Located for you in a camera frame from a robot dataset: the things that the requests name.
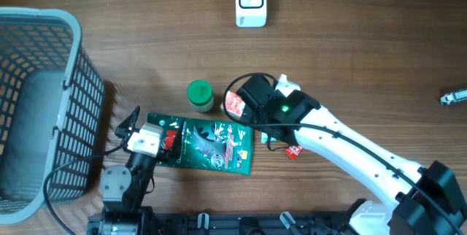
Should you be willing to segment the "teal wet wipes pack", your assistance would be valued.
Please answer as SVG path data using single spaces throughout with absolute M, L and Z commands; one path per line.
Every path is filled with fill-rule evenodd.
M 262 132 L 261 135 L 260 135 L 260 141 L 262 143 L 267 143 L 268 140 L 270 140 L 271 142 L 276 141 L 276 139 L 274 137 L 269 136 L 268 134 Z

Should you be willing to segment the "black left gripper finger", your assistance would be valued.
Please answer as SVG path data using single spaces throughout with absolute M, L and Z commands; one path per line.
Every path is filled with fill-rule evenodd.
M 185 121 L 182 120 L 180 126 L 177 129 L 174 140 L 171 147 L 171 157 L 174 159 L 179 159 L 182 152 L 182 135 L 184 130 Z
M 130 136 L 134 131 L 136 121 L 138 120 L 140 106 L 137 106 L 134 111 L 122 121 L 115 129 L 116 136 Z

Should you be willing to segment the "green white small packet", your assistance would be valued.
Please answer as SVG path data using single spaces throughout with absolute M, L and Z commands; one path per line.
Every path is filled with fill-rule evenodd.
M 454 103 L 465 101 L 466 99 L 467 99 L 467 90 L 461 89 L 461 90 L 457 90 L 457 91 L 444 94 L 440 98 L 440 103 L 442 105 L 451 105 Z

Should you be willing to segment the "green lid peanut butter jar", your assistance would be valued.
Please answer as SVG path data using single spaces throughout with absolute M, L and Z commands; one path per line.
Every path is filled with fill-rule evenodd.
M 194 80 L 187 88 L 190 105 L 197 112 L 208 112 L 214 106 L 214 92 L 206 80 Z

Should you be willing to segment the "red candy bar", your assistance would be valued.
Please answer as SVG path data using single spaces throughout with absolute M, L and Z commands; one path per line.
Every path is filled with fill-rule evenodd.
M 288 158 L 295 160 L 301 154 L 302 150 L 303 150 L 302 146 L 293 145 L 285 149 L 285 154 L 287 155 Z

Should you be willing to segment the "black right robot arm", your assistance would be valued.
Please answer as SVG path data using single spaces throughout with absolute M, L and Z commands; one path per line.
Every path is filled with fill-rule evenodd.
M 466 200 L 453 170 L 429 167 L 385 150 L 336 118 L 285 75 L 241 77 L 245 104 L 233 121 L 289 145 L 310 150 L 338 166 L 378 199 L 355 202 L 342 224 L 354 234 L 460 234 Z

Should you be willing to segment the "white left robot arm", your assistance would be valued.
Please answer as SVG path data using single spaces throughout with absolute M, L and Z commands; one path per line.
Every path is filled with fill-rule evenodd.
M 88 234 L 165 234 L 162 222 L 152 207 L 143 207 L 142 201 L 153 172 L 159 162 L 168 163 L 180 158 L 182 127 L 177 129 L 172 146 L 166 148 L 163 139 L 166 130 L 161 126 L 136 127 L 140 107 L 115 130 L 122 139 L 122 148 L 130 153 L 125 165 L 105 169 L 100 180 L 104 207 L 100 215 L 89 217 Z

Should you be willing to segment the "green snack bag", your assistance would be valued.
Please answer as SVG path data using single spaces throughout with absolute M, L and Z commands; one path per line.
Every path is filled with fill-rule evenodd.
M 159 166 L 203 169 L 249 175 L 254 149 L 254 132 L 247 126 L 220 120 L 201 120 L 157 113 L 147 114 L 149 124 L 176 130 L 185 121 L 179 159 Z

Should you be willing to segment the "orange tissue pack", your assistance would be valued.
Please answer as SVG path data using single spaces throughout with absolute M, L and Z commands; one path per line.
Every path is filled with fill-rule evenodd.
M 240 96 L 232 91 L 228 91 L 225 98 L 220 103 L 220 110 L 224 112 L 224 107 L 227 108 L 227 113 L 236 119 L 240 119 L 244 113 L 245 103 Z

